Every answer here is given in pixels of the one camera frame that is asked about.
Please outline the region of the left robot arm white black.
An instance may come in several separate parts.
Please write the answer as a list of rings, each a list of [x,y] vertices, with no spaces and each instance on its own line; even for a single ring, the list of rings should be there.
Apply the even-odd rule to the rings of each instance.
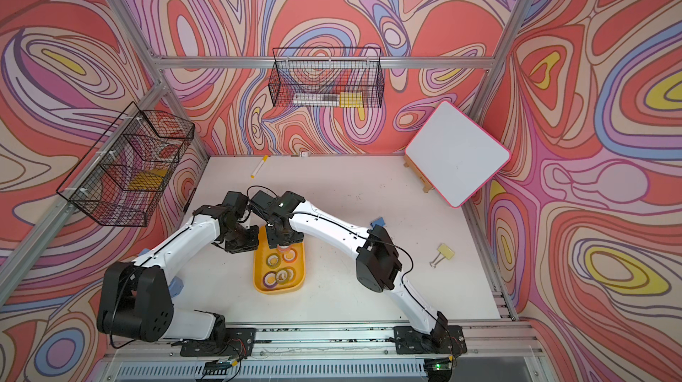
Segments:
[[[171,341],[189,356],[225,355],[230,343],[225,317],[177,308],[170,290],[181,268],[208,245],[227,253],[253,252],[259,247],[259,227],[245,227],[227,207],[204,205],[154,249],[113,263],[103,277],[98,331],[110,341],[115,336]]]

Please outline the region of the yellow-green tape roll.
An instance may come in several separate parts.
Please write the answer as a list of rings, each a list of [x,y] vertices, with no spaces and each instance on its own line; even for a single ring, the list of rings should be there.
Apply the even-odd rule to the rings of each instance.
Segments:
[[[278,284],[287,284],[291,279],[291,272],[289,268],[284,268],[276,273],[276,280]]]
[[[280,255],[277,253],[272,253],[266,258],[266,265],[269,268],[275,269],[278,268],[281,264],[281,258]]]

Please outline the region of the yellow plastic storage box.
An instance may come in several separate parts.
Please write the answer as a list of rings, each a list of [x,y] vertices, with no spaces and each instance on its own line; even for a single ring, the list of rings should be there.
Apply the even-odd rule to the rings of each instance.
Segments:
[[[300,289],[305,282],[305,247],[303,243],[297,243],[291,245],[291,250],[295,250],[298,253],[298,258],[293,263],[287,263],[282,259],[283,253],[280,253],[277,248],[270,249],[268,247],[266,239],[266,228],[261,227],[259,229],[259,248],[255,250],[253,255],[253,267],[252,267],[252,282],[256,291],[263,294],[282,294],[291,291],[296,291]],[[272,254],[277,253],[280,255],[281,264],[278,268],[272,269],[266,265],[266,258]],[[287,284],[278,284],[275,289],[266,289],[263,285],[263,277],[268,272],[275,272],[284,269],[293,268],[296,272],[296,277],[292,282]]]

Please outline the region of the orange tape roll top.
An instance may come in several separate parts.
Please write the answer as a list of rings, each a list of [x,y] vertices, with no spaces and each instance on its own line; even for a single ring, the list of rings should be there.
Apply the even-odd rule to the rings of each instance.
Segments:
[[[292,282],[296,277],[295,270],[293,268],[286,268],[286,271],[288,273],[288,280]]]

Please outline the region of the purple tape roll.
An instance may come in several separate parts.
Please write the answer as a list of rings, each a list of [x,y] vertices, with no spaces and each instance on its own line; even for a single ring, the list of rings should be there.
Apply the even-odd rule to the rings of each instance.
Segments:
[[[277,274],[275,272],[266,273],[262,282],[266,289],[275,289],[275,287],[278,285]]]

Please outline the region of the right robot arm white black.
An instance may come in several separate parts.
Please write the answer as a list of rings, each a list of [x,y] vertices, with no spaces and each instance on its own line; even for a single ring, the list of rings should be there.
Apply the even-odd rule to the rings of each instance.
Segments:
[[[385,228],[359,227],[321,211],[311,203],[273,203],[259,213],[270,230],[267,238],[278,245],[312,236],[341,250],[355,262],[358,282],[374,293],[384,293],[406,316],[413,330],[417,354],[447,354],[451,358],[465,353],[464,337],[449,330],[448,319],[427,304],[411,285],[407,275],[415,268],[403,269],[401,254],[408,252],[394,244]]]

